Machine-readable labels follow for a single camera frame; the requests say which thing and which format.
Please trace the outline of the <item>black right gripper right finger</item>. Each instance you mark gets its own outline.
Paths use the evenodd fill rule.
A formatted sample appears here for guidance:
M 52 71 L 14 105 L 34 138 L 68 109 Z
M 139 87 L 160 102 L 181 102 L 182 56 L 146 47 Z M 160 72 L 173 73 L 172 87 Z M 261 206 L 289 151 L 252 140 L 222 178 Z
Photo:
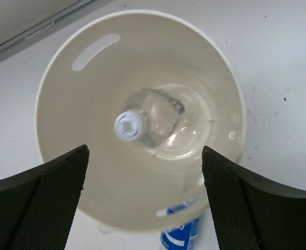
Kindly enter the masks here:
M 205 146 L 202 173 L 219 249 L 306 249 L 306 191 Z

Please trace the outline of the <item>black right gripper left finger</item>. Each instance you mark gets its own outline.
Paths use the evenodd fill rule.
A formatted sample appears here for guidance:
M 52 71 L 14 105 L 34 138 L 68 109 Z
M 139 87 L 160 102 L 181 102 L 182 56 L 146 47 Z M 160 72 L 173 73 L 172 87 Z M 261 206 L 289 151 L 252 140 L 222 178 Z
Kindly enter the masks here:
M 81 145 L 0 180 L 0 249 L 64 249 L 90 152 Z

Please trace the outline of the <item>clear square water bottle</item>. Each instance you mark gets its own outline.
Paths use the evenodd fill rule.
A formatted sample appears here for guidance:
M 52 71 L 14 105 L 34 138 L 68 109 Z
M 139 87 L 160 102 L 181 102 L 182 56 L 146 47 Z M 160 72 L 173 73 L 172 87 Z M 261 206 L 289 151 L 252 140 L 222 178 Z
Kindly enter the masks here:
M 176 130 L 184 104 L 158 89 L 140 89 L 129 95 L 114 122 L 118 138 L 156 148 Z

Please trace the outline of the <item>blue label water bottle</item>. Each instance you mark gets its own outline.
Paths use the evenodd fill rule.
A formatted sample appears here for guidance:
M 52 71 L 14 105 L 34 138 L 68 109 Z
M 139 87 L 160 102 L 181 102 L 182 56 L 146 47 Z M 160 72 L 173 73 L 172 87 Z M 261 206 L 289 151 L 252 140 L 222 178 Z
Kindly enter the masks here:
M 166 210 L 166 215 L 176 214 L 186 210 L 198 203 L 205 197 L 204 192 L 199 193 L 193 199 L 187 200 L 179 205 L 173 206 Z M 198 234 L 201 231 L 203 215 L 194 218 L 193 220 L 181 224 L 175 228 L 164 230 L 160 234 L 159 249 L 195 249 Z

